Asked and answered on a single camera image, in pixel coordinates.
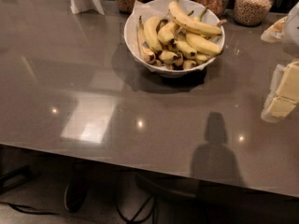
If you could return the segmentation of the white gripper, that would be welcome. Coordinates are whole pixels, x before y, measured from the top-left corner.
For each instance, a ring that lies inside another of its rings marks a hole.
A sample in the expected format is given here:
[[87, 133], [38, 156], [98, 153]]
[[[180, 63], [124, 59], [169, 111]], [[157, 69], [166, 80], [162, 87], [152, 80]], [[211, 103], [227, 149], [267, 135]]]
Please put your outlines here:
[[[283, 17], [263, 31], [261, 40], [299, 46], [299, 2]], [[263, 105], [261, 118], [276, 123], [287, 118], [299, 105], [299, 61], [286, 66], [278, 64], [270, 83], [270, 92]]]

